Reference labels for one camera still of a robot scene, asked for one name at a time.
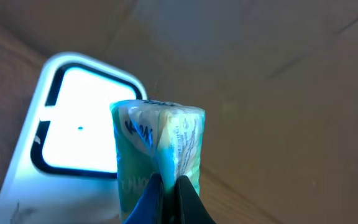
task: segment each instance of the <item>black border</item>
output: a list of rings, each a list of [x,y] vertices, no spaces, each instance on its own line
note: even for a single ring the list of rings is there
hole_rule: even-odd
[[[122,80],[118,77],[114,77],[107,73],[104,73],[95,68],[89,67],[87,65],[83,65],[80,63],[68,63],[62,65],[57,69],[55,75],[53,77],[52,85],[49,89],[49,94],[47,100],[45,102],[45,106],[54,106],[56,105],[57,97],[60,91],[60,87],[62,85],[63,77],[66,74],[66,71],[70,68],[79,67],[90,72],[101,75],[104,78],[112,79],[114,81],[120,82],[124,85],[131,87],[136,94],[136,99],[142,99],[142,93],[140,90],[131,82]],[[30,157],[31,161],[42,172],[46,172],[48,174],[59,174],[59,175],[70,175],[70,176],[80,176],[80,177],[98,177],[105,179],[116,179],[117,173],[111,172],[100,172],[100,171],[92,171],[92,170],[81,170],[81,169],[69,169],[62,167],[53,167],[47,164],[42,157],[42,149],[44,146],[45,138],[47,137],[48,129],[49,129],[50,121],[40,121],[37,127],[37,132],[35,134],[34,142],[31,147]]]

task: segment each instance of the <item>wooden floor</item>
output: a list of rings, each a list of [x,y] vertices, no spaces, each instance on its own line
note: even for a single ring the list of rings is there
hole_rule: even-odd
[[[73,50],[206,110],[218,223],[358,223],[358,1],[19,2],[0,0],[0,186],[42,64]]]

